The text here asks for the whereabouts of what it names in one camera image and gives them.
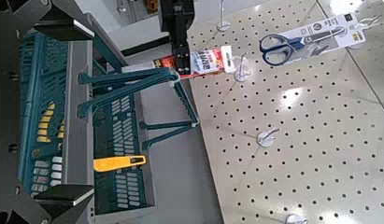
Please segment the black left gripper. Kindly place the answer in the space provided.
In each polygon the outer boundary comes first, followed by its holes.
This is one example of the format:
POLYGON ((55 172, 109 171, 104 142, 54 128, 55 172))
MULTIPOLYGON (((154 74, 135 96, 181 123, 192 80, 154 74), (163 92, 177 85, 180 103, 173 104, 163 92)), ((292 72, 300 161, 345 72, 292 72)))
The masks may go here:
MULTIPOLYGON (((193 0, 159 0, 159 21, 162 32, 174 28, 187 31, 194 21, 193 0)), ((185 31, 171 34, 175 67, 180 75, 188 75, 191 70, 190 48, 185 31)))

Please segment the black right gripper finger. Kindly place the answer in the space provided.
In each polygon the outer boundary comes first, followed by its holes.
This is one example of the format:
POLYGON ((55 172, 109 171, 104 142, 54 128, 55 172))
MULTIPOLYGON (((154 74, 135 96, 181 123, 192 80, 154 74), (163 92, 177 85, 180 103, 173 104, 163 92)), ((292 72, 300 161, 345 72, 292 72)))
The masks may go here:
POLYGON ((94 194, 93 185, 59 184, 34 200, 50 215, 49 224, 76 224, 94 194))
POLYGON ((60 41, 93 40, 94 31, 88 15, 76 0, 50 0, 50 10, 34 28, 60 41))

